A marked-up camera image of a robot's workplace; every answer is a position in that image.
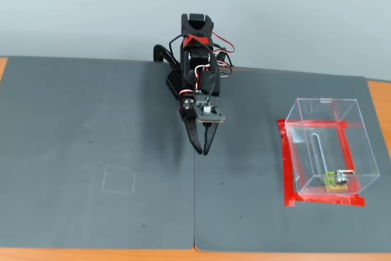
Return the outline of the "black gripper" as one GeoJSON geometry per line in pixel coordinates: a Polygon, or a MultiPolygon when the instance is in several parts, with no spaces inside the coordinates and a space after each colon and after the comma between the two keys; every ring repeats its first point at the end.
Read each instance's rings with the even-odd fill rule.
{"type": "MultiPolygon", "coordinates": [[[[180,97],[180,110],[185,116],[196,119],[220,119],[221,108],[216,97],[202,94],[183,94],[180,97]]],[[[183,118],[189,141],[198,154],[207,155],[210,151],[219,123],[203,123],[204,148],[200,145],[196,119],[183,118]]]]}

